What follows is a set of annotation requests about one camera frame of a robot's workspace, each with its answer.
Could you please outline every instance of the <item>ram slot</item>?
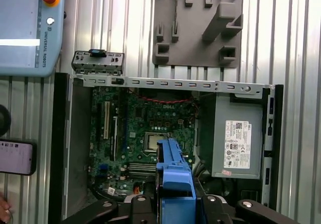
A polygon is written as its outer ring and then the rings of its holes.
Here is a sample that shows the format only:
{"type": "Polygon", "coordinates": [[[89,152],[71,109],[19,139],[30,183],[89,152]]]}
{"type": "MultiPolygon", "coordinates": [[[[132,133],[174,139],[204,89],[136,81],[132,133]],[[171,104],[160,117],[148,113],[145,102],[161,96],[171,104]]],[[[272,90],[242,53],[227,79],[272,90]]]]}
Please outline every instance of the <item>ram slot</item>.
{"type": "Polygon", "coordinates": [[[110,102],[105,102],[104,139],[109,139],[110,102]]]}
{"type": "Polygon", "coordinates": [[[130,162],[128,175],[130,178],[146,178],[155,175],[155,164],[130,162]]]}

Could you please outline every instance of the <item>white light bar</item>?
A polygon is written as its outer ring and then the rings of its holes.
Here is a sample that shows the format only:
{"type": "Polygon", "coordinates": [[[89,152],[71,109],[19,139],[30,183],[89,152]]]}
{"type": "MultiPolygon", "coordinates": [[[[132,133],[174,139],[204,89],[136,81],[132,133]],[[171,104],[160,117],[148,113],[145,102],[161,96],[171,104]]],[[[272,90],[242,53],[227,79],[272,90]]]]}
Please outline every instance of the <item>white light bar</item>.
{"type": "Polygon", "coordinates": [[[40,46],[40,39],[0,39],[0,46],[40,46]]]}

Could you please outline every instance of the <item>red wire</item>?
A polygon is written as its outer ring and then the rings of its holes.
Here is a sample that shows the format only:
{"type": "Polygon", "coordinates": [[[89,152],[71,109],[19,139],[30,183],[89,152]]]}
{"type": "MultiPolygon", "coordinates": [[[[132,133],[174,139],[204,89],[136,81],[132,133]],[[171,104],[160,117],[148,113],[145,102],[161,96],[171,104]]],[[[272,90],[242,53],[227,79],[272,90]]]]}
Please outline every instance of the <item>red wire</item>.
{"type": "Polygon", "coordinates": [[[133,94],[135,94],[137,97],[145,99],[146,101],[151,101],[151,102],[159,102],[159,103],[166,103],[166,104],[172,104],[172,103],[180,103],[180,102],[187,102],[192,100],[192,98],[189,99],[183,99],[183,100],[175,100],[175,101],[161,101],[161,100],[156,100],[156,99],[151,99],[148,97],[144,97],[144,96],[139,96],[137,93],[129,90],[130,92],[132,92],[133,94]]]}

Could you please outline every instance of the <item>metal bracket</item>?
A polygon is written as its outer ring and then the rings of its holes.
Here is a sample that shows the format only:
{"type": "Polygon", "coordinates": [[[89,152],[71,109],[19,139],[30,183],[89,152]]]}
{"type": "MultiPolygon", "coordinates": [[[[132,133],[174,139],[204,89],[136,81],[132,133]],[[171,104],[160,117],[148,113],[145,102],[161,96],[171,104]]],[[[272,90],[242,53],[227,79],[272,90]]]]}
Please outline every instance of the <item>metal bracket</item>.
{"type": "Polygon", "coordinates": [[[114,86],[172,90],[179,89],[200,92],[233,93],[236,94],[237,97],[254,99],[262,99],[264,88],[274,89],[274,85],[254,83],[121,77],[98,74],[76,74],[74,75],[74,78],[81,79],[83,81],[83,86],[85,87],[114,86]]]}

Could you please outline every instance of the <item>motherboard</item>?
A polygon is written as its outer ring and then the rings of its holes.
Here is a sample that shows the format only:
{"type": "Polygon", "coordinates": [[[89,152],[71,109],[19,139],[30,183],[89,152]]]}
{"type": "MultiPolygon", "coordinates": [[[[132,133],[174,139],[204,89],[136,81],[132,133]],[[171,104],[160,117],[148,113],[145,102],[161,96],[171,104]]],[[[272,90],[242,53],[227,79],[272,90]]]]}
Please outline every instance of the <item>motherboard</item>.
{"type": "Polygon", "coordinates": [[[94,88],[89,184],[111,195],[141,193],[155,176],[157,141],[167,138],[192,165],[197,114],[190,91],[94,88]]]}

